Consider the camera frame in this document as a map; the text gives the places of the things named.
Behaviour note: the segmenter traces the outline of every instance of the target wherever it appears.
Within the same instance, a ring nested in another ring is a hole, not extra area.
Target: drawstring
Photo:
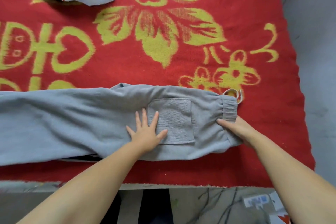
[[[238,101],[238,104],[240,104],[243,101],[243,92],[242,92],[242,90],[238,91],[236,89],[228,89],[228,90],[224,91],[223,95],[226,95],[230,91],[234,91],[234,93],[236,95],[236,99]]]

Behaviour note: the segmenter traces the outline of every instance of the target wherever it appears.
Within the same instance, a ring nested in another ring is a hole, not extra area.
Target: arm
[[[256,151],[286,210],[296,224],[336,223],[336,189],[239,116],[217,122]]]
[[[99,224],[134,163],[167,135],[167,130],[155,134],[158,117],[157,112],[148,126],[145,109],[143,124],[136,113],[137,132],[126,127],[130,143],[70,180],[18,224]]]

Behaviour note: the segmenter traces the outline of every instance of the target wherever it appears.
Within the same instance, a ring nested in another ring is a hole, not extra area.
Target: sweatpants pocket
[[[154,99],[148,105],[148,122],[152,122],[155,112],[159,112],[156,132],[168,129],[168,134],[160,144],[186,144],[195,142],[191,124],[191,101],[189,98]]]

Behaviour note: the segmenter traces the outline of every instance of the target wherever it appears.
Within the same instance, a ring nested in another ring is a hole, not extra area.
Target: gray sweatpants
[[[142,160],[187,160],[240,144],[216,123],[234,122],[235,97],[177,86],[129,85],[111,89],[0,92],[0,166],[97,153],[105,158],[131,141],[135,111],[167,137]]]

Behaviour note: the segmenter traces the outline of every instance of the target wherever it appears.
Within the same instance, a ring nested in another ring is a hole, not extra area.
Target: hand
[[[152,123],[148,126],[146,109],[142,109],[142,124],[140,121],[139,113],[135,113],[136,132],[129,126],[126,126],[128,133],[132,137],[132,143],[137,144],[140,150],[144,153],[153,150],[160,141],[166,137],[168,129],[162,130],[158,135],[155,133],[156,125],[159,119],[159,112],[156,112]]]
[[[256,131],[250,124],[237,116],[236,122],[231,123],[226,120],[217,119],[217,123],[224,128],[231,130],[234,134],[240,137],[247,146],[252,146],[252,140],[260,133]]]

